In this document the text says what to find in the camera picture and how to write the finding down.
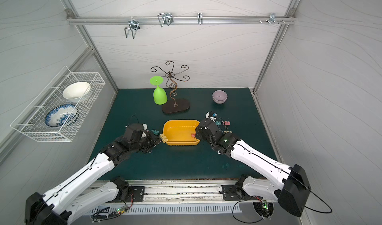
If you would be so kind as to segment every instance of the white wall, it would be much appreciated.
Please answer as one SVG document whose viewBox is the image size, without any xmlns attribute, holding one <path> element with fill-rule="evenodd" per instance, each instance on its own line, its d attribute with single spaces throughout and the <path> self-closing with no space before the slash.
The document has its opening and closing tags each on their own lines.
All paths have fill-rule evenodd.
<svg viewBox="0 0 382 225">
<path fill-rule="evenodd" d="M 31 99 L 86 48 L 63 10 L 59 0 L 0 0 L 1 139 Z M 106 81 L 93 56 L 79 71 L 98 71 Z M 71 143 L 23 137 L 0 166 L 1 224 L 24 224 L 26 198 L 64 181 L 87 162 L 114 95 L 106 82 Z"/>
<path fill-rule="evenodd" d="M 86 44 L 59 0 L 0 0 L 0 141 L 9 125 Z"/>
<path fill-rule="evenodd" d="M 72 0 L 80 16 L 265 16 L 284 15 L 290 0 Z M 119 88 L 152 88 L 153 66 L 188 65 L 179 87 L 253 87 L 278 26 L 142 25 L 126 38 L 125 25 L 87 26 Z"/>
<path fill-rule="evenodd" d="M 301 0 L 257 92 L 285 162 L 305 168 L 333 214 L 382 223 L 382 1 Z M 310 196 L 307 206 L 328 210 Z"/>
</svg>

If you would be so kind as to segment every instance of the scrollwork metal stand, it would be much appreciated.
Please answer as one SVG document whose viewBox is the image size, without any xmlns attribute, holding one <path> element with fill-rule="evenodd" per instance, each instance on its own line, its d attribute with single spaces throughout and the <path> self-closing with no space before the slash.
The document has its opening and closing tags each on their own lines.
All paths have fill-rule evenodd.
<svg viewBox="0 0 382 225">
<path fill-rule="evenodd" d="M 159 68 L 160 70 L 162 70 L 165 73 L 165 75 L 162 77 L 168 78 L 167 82 L 166 82 L 166 87 L 173 89 L 170 91 L 170 97 L 174 100 L 174 103 L 172 104 L 171 102 L 168 101 L 162 105 L 162 110 L 166 114 L 183 112 L 183 111 L 186 111 L 190 107 L 190 103 L 188 100 L 186 100 L 186 99 L 177 99 L 176 100 L 174 98 L 174 96 L 177 95 L 176 89 L 178 88 L 178 84 L 176 83 L 176 81 L 174 81 L 174 79 L 179 80 L 181 82 L 186 82 L 190 79 L 190 77 L 188 75 L 184 75 L 183 76 L 184 80 L 180 80 L 180 79 L 176 78 L 175 75 L 178 75 L 178 74 L 188 70 L 189 66 L 188 65 L 182 65 L 180 68 L 184 69 L 184 70 L 181 72 L 178 72 L 178 73 L 174 73 L 173 70 L 174 70 L 175 63 L 173 61 L 167 61 L 165 64 L 168 66 L 168 65 L 171 65 L 171 63 L 172 63 L 172 69 L 169 72 L 165 72 L 165 70 L 163 70 L 159 66 L 154 66 L 150 69 L 151 72 L 157 72 L 158 70 L 156 68 Z"/>
</svg>

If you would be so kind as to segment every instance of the white bowl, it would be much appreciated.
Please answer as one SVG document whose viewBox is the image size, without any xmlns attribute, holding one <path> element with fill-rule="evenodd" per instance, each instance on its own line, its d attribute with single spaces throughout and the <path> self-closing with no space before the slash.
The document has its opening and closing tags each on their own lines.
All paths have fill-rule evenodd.
<svg viewBox="0 0 382 225">
<path fill-rule="evenodd" d="M 77 103 L 86 101 L 89 98 L 90 84 L 87 82 L 76 82 L 69 85 L 62 92 L 62 96 L 70 102 Z"/>
<path fill-rule="evenodd" d="M 228 95 L 225 91 L 216 90 L 212 94 L 212 99 L 214 102 L 218 104 L 223 104 L 228 98 Z"/>
</svg>

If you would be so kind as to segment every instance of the dark green table surface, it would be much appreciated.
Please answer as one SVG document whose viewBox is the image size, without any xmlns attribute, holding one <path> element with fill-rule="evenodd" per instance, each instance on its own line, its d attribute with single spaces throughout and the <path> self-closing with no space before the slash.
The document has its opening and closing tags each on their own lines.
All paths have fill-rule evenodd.
<svg viewBox="0 0 382 225">
<path fill-rule="evenodd" d="M 179 88 L 177 98 L 186 98 L 191 107 L 183 113 L 166 115 L 161 106 L 154 103 L 154 89 L 120 89 L 113 103 L 105 125 L 95 145 L 91 159 L 106 144 L 125 132 L 131 121 L 147 124 L 147 129 L 162 133 L 163 125 L 172 119 L 205 119 L 206 113 L 214 111 L 226 121 L 230 121 L 228 131 L 240 136 L 247 144 L 265 155 L 276 159 L 265 128 L 257 112 L 248 88 L 224 88 L 228 99 L 224 104 L 216 104 L 212 93 L 216 88 Z M 196 146 L 168 146 L 160 143 L 152 153 L 134 153 L 100 180 L 110 180 L 122 176 L 127 180 L 171 180 L 171 179 L 218 179 L 239 178 L 242 174 L 256 178 L 263 177 L 247 165 L 218 155 L 207 142 Z"/>
</svg>

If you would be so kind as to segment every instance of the metal hook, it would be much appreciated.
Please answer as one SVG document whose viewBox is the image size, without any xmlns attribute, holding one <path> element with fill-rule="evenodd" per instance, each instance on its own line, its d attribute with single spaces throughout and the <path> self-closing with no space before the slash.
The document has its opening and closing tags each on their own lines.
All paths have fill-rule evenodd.
<svg viewBox="0 0 382 225">
<path fill-rule="evenodd" d="M 133 20 L 133 18 L 131 17 L 131 21 L 130 21 L 128 24 L 129 24 L 129 27 L 128 27 L 128 28 L 125 28 L 125 35 L 126 35 L 126 38 L 127 38 L 127 36 L 129 35 L 129 32 L 131 31 L 131 35 L 132 35 L 132 37 L 133 37 L 133 39 L 134 39 L 134 38 L 135 38 L 135 35 L 137 34 L 137 30 L 140 29 L 139 22 Z"/>
<path fill-rule="evenodd" d="M 174 70 L 175 63 L 173 61 L 167 61 L 165 64 L 168 66 L 172 63 L 172 69 L 171 72 Z"/>
<path fill-rule="evenodd" d="M 198 13 L 198 24 L 199 25 L 203 24 L 203 14 L 202 13 Z"/>
<path fill-rule="evenodd" d="M 156 68 L 159 68 L 159 69 L 162 70 L 164 73 L 167 73 L 167 72 L 165 72 L 162 68 L 160 68 L 159 66 L 153 66 L 153 67 L 150 69 L 150 71 L 152 71 L 152 72 L 156 72 L 156 71 L 157 71 Z"/>
<path fill-rule="evenodd" d="M 269 16 L 269 20 L 267 20 L 268 24 L 273 24 L 273 23 L 279 24 L 279 22 L 275 20 L 275 17 L 276 17 L 276 14 L 271 13 Z"/>
<path fill-rule="evenodd" d="M 172 14 L 168 13 L 168 12 L 161 12 L 160 14 L 158 14 L 158 20 L 159 20 L 160 27 L 163 27 L 165 22 L 166 22 L 167 26 L 169 26 L 171 23 L 174 22 L 174 20 L 172 18 Z"/>
</svg>

